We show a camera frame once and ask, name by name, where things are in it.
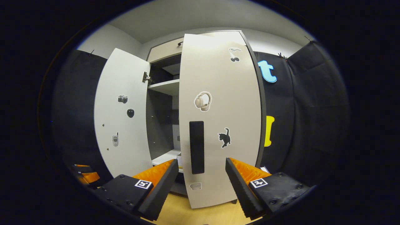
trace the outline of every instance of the black curtain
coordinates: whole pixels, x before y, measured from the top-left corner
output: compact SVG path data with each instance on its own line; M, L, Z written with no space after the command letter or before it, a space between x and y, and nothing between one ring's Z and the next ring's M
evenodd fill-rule
M112 179L94 131L94 98L107 59L75 50L59 72L52 100L54 139L66 165L91 166L100 184Z
M293 139L282 171L309 186L326 179L350 121L344 82L332 58L312 41L287 59L294 96Z
M270 173L279 172L282 168L292 141L294 124L294 100L292 76L284 58L264 53L254 52L257 62L267 61L274 69L270 70L277 81L270 83L263 79L266 114L275 121L271 127L271 145L264 147L260 166L265 166Z

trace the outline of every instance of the black handle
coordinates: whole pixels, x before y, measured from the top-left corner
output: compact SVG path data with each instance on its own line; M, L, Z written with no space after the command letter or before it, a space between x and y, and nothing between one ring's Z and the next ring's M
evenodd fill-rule
M204 121L189 122L192 174L204 173Z

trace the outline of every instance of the cabinet shelf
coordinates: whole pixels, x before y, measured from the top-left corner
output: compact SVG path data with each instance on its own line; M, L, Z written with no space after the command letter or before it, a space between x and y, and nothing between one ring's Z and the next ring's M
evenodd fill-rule
M166 82L152 84L147 87L150 90L155 90L171 96L179 95L179 79L169 80Z
M153 159L152 163L153 163L154 166L157 166L157 165L159 165L161 163L164 163L164 162L166 162L168 160L176 159L176 156L179 155L179 153L180 153L180 150L172 149L171 151L169 151L169 152L167 152L167 153L165 153L163 155L160 155L159 157Z

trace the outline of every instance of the cabinet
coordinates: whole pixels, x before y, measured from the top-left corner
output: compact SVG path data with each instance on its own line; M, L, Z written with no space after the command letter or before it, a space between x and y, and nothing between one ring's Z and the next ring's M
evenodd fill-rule
M215 33L186 34L175 43L178 53L152 48L147 62L115 49L96 90L96 138L111 174L133 176L181 152L192 208L237 199L225 158L256 165L265 140L264 92L251 48L239 31ZM174 65L178 75L163 69ZM145 73L151 85L142 81ZM128 101L118 102L120 95Z

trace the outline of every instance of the open cabinet door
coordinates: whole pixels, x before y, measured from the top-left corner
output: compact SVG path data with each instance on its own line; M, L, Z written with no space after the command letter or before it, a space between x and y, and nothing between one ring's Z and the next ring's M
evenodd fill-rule
M255 165L260 147L260 92L249 50L186 34L179 83L182 166L190 206L235 200L226 158Z
M152 167L146 131L147 81L142 82L144 72L149 71L148 62L116 48L101 73L94 101L94 129L113 177L133 176ZM126 103L121 95L128 98Z

